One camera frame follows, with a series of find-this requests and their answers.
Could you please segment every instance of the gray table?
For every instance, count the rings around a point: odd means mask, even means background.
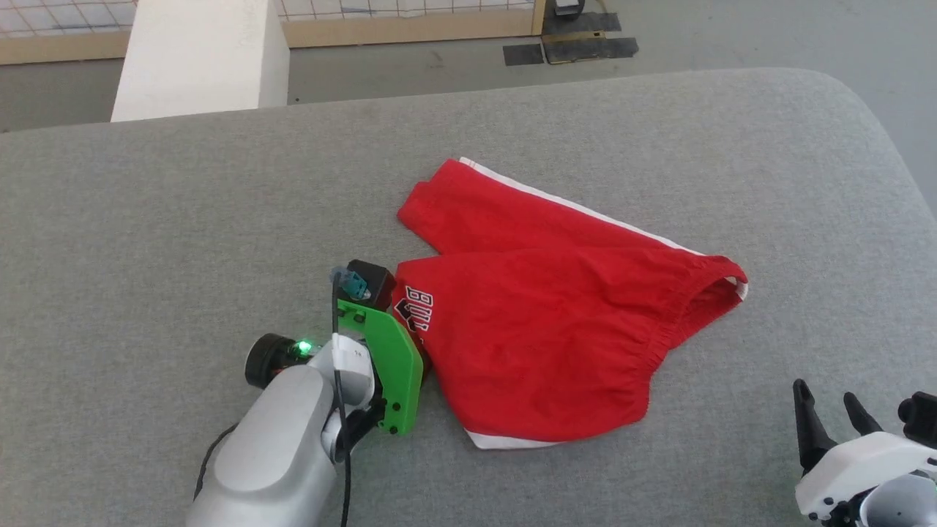
[[[670,354],[642,422],[594,440],[478,451],[430,379],[412,435],[357,451],[352,525],[797,524],[795,377],[840,439],[845,390],[891,430],[937,391],[937,225],[817,73],[34,130],[0,137],[0,522],[181,525],[205,447],[258,395],[253,340],[324,337],[336,263],[432,254],[394,212],[459,156],[730,256],[751,293]]]

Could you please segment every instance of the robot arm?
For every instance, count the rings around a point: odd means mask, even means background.
[[[332,281],[329,343],[312,354],[309,342],[268,334],[248,354],[247,381],[264,391],[205,471],[187,527],[317,525],[335,463],[374,428],[403,434],[413,426],[425,362],[386,312],[393,276],[355,260],[336,268]],[[364,335],[367,346],[339,335],[340,325]]]
[[[815,412],[807,384],[794,382],[797,443],[803,478],[795,496],[801,514],[827,527],[937,526],[937,399],[915,394],[901,404],[900,437],[882,431],[858,398],[843,402],[861,437],[837,444]]]
[[[343,399],[353,407],[369,406],[375,393],[370,353],[353,339],[338,340],[345,356]],[[296,346],[268,335],[252,355],[275,356],[278,350],[267,348],[271,344]],[[186,526],[316,524],[335,484],[336,457],[343,455],[333,401],[332,345],[330,341],[306,365],[283,369],[266,385],[218,452]]]

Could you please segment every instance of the gray floor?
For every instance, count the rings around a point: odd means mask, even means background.
[[[476,40],[294,51],[290,102],[376,98],[686,69],[786,66],[828,73],[872,108],[937,210],[934,0],[606,0],[633,59],[506,68]],[[589,5],[597,10],[597,5]],[[0,128],[106,121],[120,61],[0,68]]]

